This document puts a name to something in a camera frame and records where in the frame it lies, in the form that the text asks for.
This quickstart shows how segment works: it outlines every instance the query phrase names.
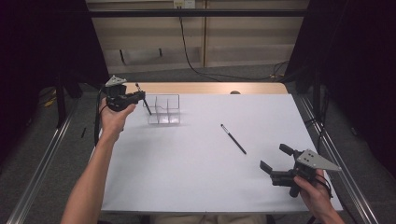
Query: hand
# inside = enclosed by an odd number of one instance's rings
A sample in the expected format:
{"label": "hand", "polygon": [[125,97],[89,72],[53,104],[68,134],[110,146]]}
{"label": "hand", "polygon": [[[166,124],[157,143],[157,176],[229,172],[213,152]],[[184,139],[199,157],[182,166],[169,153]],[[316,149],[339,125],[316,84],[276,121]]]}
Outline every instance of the hand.
{"label": "hand", "polygon": [[[321,179],[323,171],[317,169],[317,178]],[[309,211],[323,223],[344,223],[332,207],[327,189],[314,181],[310,184],[302,177],[295,176],[294,182],[301,187],[300,195]]]}
{"label": "hand", "polygon": [[116,112],[106,106],[106,99],[104,98],[99,106],[99,112],[102,111],[102,135],[111,136],[114,138],[114,141],[117,141],[120,132],[122,132],[125,125],[126,118],[134,111],[135,108],[136,105],[131,104],[124,110]]}

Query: transparent box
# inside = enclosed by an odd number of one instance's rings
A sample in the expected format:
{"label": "transparent box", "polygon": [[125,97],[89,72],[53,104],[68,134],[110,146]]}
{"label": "transparent box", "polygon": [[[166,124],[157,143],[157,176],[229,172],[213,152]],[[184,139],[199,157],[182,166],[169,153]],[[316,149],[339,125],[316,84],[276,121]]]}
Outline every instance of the transparent box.
{"label": "transparent box", "polygon": [[179,124],[180,123],[180,97],[178,94],[147,94],[146,108],[149,124]]}

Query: metal rail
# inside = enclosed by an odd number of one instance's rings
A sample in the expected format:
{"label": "metal rail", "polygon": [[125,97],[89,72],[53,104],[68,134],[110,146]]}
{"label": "metal rail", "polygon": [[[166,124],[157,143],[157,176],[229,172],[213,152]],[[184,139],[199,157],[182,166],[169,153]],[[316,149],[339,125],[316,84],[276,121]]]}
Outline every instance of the metal rail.
{"label": "metal rail", "polygon": [[58,150],[59,145],[64,138],[64,134],[69,127],[70,120],[73,114],[76,111],[77,104],[79,100],[76,100],[70,110],[69,115],[67,116],[64,124],[55,131],[55,134],[52,137],[52,140],[47,147],[47,150],[41,159],[41,162],[38,164],[37,169],[35,170],[35,174],[33,175],[32,179],[29,182],[29,185],[25,189],[24,193],[20,197],[17,205],[15,206],[14,210],[9,217],[7,224],[22,224],[23,221],[26,219],[26,216],[30,210],[30,207],[35,200],[35,196],[37,195],[38,191],[40,190],[41,184],[46,176],[48,169],[50,168],[50,164],[53,160],[53,157]]}
{"label": "metal rail", "polygon": [[[309,118],[313,119],[315,115],[312,111],[313,106],[311,102],[306,96],[302,96],[301,100],[304,105],[305,112],[307,113]],[[314,123],[314,127],[318,135],[320,135],[320,125],[321,123]],[[378,223],[378,220],[376,219],[375,214],[370,207],[370,204],[367,202],[366,198],[361,192],[361,189],[358,187],[351,173],[347,169],[346,164],[341,158],[341,155],[338,153],[337,148],[335,147],[332,139],[330,138],[326,130],[323,130],[322,132],[321,142],[324,145],[327,153],[331,157],[332,161],[342,168],[343,171],[339,172],[338,174],[340,175],[341,180],[343,181],[344,186],[346,187],[346,190],[348,191],[353,203],[361,214],[361,218],[363,219],[364,223]]]}

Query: forearm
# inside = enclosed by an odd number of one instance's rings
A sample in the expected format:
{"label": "forearm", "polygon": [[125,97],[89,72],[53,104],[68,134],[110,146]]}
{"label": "forearm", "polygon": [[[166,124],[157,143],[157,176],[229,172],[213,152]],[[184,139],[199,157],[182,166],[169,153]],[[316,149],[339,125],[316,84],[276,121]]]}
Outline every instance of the forearm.
{"label": "forearm", "polygon": [[323,223],[336,223],[336,224],[344,224],[344,220],[341,219],[340,215],[335,211],[332,210],[327,214],[322,214],[318,219]]}
{"label": "forearm", "polygon": [[106,176],[117,138],[103,135],[84,173],[70,194],[62,223],[96,223],[105,192]]}

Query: black cable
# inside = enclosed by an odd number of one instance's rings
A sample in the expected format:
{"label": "black cable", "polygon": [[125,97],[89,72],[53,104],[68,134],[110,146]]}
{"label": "black cable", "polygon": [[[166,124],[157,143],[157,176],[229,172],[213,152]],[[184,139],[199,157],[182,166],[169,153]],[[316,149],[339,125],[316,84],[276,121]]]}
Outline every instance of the black cable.
{"label": "black cable", "polygon": [[275,82],[276,81],[276,73],[277,73],[277,71],[279,71],[279,69],[284,65],[284,64],[287,64],[287,63],[289,63],[289,61],[285,61],[285,62],[283,62],[283,63],[277,63],[276,65],[274,65],[274,73],[273,73],[273,76],[274,76],[274,79],[273,79],[273,82]]}
{"label": "black cable", "polygon": [[239,79],[252,80],[252,81],[260,81],[260,80],[265,80],[265,79],[268,79],[268,78],[271,78],[271,77],[272,77],[272,76],[268,76],[268,77],[256,77],[256,78],[255,78],[255,77],[236,77],[236,76],[223,75],[223,74],[215,74],[215,73],[202,73],[202,72],[199,72],[199,71],[195,70],[195,69],[192,67],[191,63],[190,63],[189,55],[188,55],[188,53],[187,53],[186,40],[185,40],[185,37],[184,37],[183,19],[182,19],[181,17],[179,17],[179,21],[180,21],[181,35],[182,35],[182,38],[183,38],[184,53],[185,53],[185,55],[186,55],[187,64],[189,65],[190,69],[191,69],[192,71],[194,71],[197,75],[199,75],[199,76],[201,76],[201,77],[210,78],[210,79],[215,80],[215,81],[217,81],[217,82],[221,82],[221,80],[218,80],[218,79],[213,78],[213,77],[211,77],[211,76],[216,76],[216,77],[231,77],[231,78],[239,78]]}
{"label": "black cable", "polygon": [[99,106],[100,106],[100,101],[101,101],[101,95],[102,95],[102,91],[103,91],[104,87],[102,87],[99,92],[98,95],[96,97],[96,113],[95,113],[95,125],[94,125],[94,130],[93,130],[93,142],[96,144],[99,141],[99,123],[100,123],[100,113],[102,113],[102,110],[99,113]]}
{"label": "black cable", "polygon": [[317,181],[317,183],[319,183],[321,186],[323,186],[329,193],[329,197],[332,198],[332,186],[330,185],[329,181],[323,175],[317,175],[317,176],[322,177],[326,181],[326,183],[324,183],[324,182],[315,178],[315,181]]}
{"label": "black cable", "polygon": [[325,124],[326,124],[326,115],[327,115],[327,110],[329,108],[329,100],[330,96],[328,91],[326,90],[323,95],[323,105],[322,108],[320,109],[320,120],[321,120],[321,125],[319,124],[320,132],[319,132],[319,137],[318,137],[318,142],[317,142],[317,152],[320,155],[320,139],[323,136],[323,133],[325,131]]}

